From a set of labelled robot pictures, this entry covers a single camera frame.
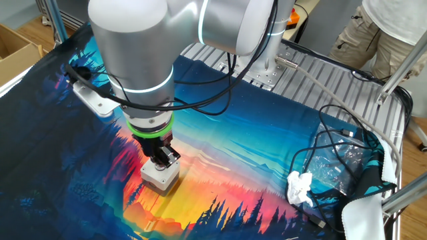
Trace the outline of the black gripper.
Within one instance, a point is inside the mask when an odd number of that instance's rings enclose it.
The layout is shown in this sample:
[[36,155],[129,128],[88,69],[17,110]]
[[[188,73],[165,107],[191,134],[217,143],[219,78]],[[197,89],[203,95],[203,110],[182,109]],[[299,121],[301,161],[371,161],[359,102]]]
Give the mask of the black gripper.
[[181,157],[171,146],[172,131],[150,134],[136,131],[132,137],[141,145],[143,154],[160,169],[171,167]]

